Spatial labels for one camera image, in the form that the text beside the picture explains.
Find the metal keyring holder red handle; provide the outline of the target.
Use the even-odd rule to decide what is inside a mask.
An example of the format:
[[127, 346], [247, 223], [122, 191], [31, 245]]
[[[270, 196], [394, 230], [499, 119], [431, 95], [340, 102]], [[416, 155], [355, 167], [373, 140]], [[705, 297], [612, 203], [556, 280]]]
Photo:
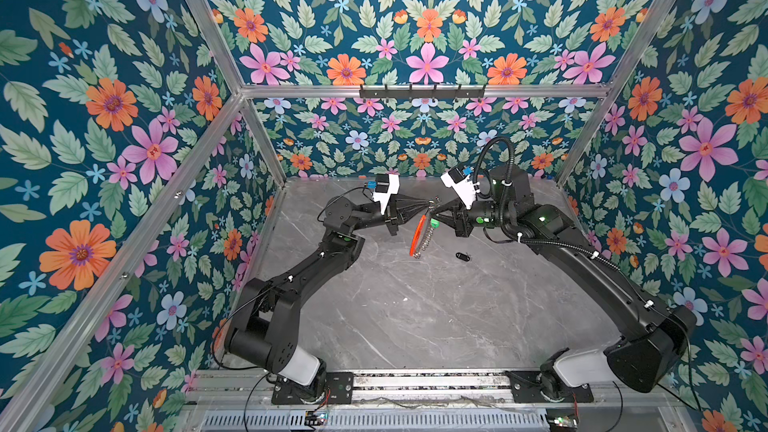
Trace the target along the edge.
[[414, 259], [421, 258], [421, 255], [429, 246], [432, 240], [435, 229], [429, 226], [430, 219], [432, 219], [431, 211], [422, 215], [413, 234], [409, 255]]

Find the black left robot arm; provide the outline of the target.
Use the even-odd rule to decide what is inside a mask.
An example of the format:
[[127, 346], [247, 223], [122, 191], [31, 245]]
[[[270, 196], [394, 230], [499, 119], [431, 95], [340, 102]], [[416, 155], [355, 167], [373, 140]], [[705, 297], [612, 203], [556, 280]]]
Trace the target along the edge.
[[224, 351], [298, 387], [322, 389], [325, 362], [299, 345], [302, 308], [357, 261], [365, 239], [356, 231], [384, 226], [395, 235], [429, 205], [427, 199], [403, 194], [392, 195], [384, 207], [344, 196], [331, 199], [320, 214], [324, 233], [313, 253], [280, 275], [246, 283], [223, 339]]

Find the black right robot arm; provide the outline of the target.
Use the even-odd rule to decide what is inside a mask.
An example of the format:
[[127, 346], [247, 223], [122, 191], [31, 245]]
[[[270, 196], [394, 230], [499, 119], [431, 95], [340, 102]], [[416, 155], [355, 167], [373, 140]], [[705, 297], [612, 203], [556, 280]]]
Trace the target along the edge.
[[459, 237], [475, 229], [501, 231], [504, 243], [525, 245], [557, 266], [615, 325], [616, 342], [564, 348], [541, 365], [538, 384], [547, 399], [559, 399], [566, 388], [597, 382], [651, 392], [689, 351], [697, 322], [694, 313], [684, 306], [671, 308], [639, 288], [589, 243], [564, 211], [537, 203], [528, 174], [513, 161], [483, 169], [485, 156], [498, 143], [511, 142], [494, 138], [473, 166], [442, 174], [442, 183], [456, 197], [431, 207], [428, 218], [453, 228]]

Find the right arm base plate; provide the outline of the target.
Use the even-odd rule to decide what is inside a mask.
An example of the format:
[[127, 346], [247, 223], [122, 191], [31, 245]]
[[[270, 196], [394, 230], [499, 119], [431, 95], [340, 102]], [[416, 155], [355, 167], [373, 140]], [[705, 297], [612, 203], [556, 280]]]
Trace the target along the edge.
[[516, 403], [593, 403], [594, 395], [588, 385], [567, 386], [552, 373], [539, 370], [508, 370], [503, 374], [510, 381]]

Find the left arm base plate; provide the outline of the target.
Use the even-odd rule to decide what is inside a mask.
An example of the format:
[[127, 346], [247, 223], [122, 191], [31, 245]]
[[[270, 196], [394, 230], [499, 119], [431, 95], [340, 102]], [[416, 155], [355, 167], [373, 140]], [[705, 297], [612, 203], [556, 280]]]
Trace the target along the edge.
[[321, 372], [303, 386], [280, 377], [274, 385], [272, 405], [349, 405], [355, 375], [352, 372]]

